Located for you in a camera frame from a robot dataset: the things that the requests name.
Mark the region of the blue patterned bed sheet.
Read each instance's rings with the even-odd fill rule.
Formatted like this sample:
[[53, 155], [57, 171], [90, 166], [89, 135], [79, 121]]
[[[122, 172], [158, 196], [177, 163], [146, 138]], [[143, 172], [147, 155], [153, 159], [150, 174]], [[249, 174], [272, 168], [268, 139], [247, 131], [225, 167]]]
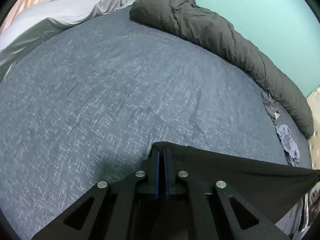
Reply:
[[56, 35], [1, 82], [1, 210], [20, 239], [136, 171], [154, 142], [287, 163], [248, 74], [129, 12]]

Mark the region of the dark grey rolled duvet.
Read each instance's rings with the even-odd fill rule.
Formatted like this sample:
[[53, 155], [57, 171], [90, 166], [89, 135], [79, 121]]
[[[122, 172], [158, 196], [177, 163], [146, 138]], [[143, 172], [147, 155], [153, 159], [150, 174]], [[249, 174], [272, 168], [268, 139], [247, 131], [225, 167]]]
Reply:
[[301, 133], [314, 133], [311, 109], [296, 84], [218, 13], [195, 0], [135, 0], [130, 17], [192, 42], [246, 72], [289, 113]]

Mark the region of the dark grey small garment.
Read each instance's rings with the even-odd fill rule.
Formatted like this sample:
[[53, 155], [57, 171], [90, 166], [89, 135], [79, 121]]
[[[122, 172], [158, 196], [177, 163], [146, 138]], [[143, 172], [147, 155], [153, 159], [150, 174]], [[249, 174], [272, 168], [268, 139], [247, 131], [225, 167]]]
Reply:
[[272, 119], [273, 122], [276, 122], [280, 117], [277, 101], [272, 98], [270, 93], [267, 93], [265, 91], [261, 93], [261, 97], [268, 116]]

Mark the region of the light blue crumpled garment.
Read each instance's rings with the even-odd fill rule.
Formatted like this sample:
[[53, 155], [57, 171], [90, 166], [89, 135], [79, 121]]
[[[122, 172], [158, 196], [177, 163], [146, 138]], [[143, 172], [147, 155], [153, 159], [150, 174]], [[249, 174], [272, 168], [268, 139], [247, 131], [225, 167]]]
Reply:
[[300, 152], [297, 144], [291, 137], [291, 131], [285, 124], [276, 126], [276, 133], [285, 151], [290, 166], [297, 166], [300, 161]]

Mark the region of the black garment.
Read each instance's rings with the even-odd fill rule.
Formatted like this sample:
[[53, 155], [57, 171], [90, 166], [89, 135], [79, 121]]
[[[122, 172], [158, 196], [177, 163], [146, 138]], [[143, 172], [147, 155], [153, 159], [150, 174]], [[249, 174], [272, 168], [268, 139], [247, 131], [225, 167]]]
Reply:
[[174, 160], [200, 180], [223, 180], [272, 222], [278, 222], [319, 182], [319, 170], [209, 152], [170, 142], [155, 142], [157, 150], [169, 147]]

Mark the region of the cream tufted headboard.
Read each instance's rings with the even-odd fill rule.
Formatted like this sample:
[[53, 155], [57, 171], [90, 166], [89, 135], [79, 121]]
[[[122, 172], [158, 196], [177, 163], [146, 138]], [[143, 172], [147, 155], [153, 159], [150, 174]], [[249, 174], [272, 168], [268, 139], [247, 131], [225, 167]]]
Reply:
[[312, 161], [312, 168], [319, 170], [320, 167], [320, 88], [313, 91], [307, 98], [307, 102], [312, 111], [314, 132], [312, 137], [308, 140], [310, 147], [310, 155]]

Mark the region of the light grey sheet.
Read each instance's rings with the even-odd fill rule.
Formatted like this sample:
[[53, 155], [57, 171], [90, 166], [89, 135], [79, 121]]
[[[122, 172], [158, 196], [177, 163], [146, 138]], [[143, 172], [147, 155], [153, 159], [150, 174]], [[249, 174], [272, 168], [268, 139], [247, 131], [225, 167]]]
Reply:
[[132, 3], [133, 0], [44, 0], [24, 9], [1, 33], [1, 79], [44, 41]]

